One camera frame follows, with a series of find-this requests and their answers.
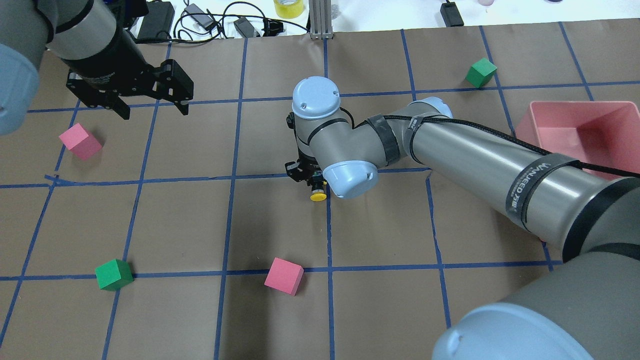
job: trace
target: white table surface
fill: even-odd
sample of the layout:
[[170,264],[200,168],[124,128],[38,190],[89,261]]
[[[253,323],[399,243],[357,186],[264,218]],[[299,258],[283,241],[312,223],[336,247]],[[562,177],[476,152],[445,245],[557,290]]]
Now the white table surface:
[[[175,8],[175,19],[180,16],[185,5],[183,0],[170,0]],[[191,0],[201,9],[221,13],[231,3],[227,0]],[[278,18],[273,0],[249,0],[257,5],[267,17]],[[305,26],[308,16],[308,0],[305,11],[291,21]],[[442,28],[444,21],[440,15],[440,5],[444,0],[333,0],[339,15],[333,19],[333,31],[376,31],[413,28]],[[491,6],[483,6],[478,0],[456,0],[465,25],[526,24],[533,22],[578,21],[597,19],[624,19],[640,17],[640,0],[563,0],[552,3],[548,0],[495,0]],[[256,9],[244,4],[236,4],[228,13],[239,15],[259,15]],[[232,21],[227,18],[225,28],[229,37],[239,37]],[[260,19],[250,19],[257,29],[262,28]],[[186,26],[202,30],[191,20],[185,19]],[[302,29],[285,25],[281,35],[299,35]]]

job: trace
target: pink cube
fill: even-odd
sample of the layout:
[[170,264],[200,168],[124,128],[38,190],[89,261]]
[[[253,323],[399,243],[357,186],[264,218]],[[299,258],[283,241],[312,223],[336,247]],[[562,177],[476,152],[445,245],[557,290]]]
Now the pink cube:
[[303,272],[305,270],[302,266],[275,258],[264,284],[270,288],[295,296]]
[[91,158],[102,148],[102,145],[93,134],[88,132],[80,124],[73,125],[69,130],[62,133],[59,138],[69,151],[73,152],[82,160]]

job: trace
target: power adapter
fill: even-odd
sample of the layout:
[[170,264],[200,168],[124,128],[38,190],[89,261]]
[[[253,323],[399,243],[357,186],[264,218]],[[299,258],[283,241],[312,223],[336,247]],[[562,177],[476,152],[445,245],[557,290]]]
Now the power adapter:
[[203,15],[204,12],[196,4],[191,4],[184,8],[184,12],[189,14],[191,18],[198,23],[202,28],[207,31],[211,31],[215,27],[216,22],[208,15]]
[[465,22],[462,21],[462,16],[460,16],[456,3],[450,3],[449,0],[447,0],[447,2],[442,4],[440,7],[440,14],[442,14],[444,24],[448,28],[465,25]]
[[246,18],[241,17],[234,21],[234,26],[243,38],[259,38],[260,33],[253,27],[253,24]]
[[149,13],[142,18],[138,39],[168,38],[173,22],[173,5],[169,1],[147,3]]
[[264,19],[262,23],[264,24],[263,30],[266,37],[274,37],[284,32],[284,24],[280,20]]

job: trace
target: foam block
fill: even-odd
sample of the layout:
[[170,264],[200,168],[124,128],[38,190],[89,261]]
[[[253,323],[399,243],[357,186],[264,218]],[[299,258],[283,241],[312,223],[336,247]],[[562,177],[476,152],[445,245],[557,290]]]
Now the foam block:
[[275,258],[264,284],[270,288],[295,296],[303,272],[305,270],[302,266]]
[[496,70],[498,68],[494,64],[486,58],[481,58],[480,61],[471,65],[466,79],[474,87],[481,88],[491,80]]
[[93,134],[88,132],[80,124],[73,125],[69,130],[62,133],[59,138],[69,151],[73,152],[82,160],[91,158],[102,148],[102,145]]
[[133,282],[129,264],[118,259],[113,259],[95,268],[95,277],[100,289],[108,291],[116,291]]

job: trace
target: yellow button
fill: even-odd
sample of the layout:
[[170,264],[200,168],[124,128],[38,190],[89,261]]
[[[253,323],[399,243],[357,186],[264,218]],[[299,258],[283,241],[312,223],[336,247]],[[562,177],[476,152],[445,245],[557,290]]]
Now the yellow button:
[[315,192],[311,194],[311,201],[324,201],[326,200],[326,194],[324,192]]

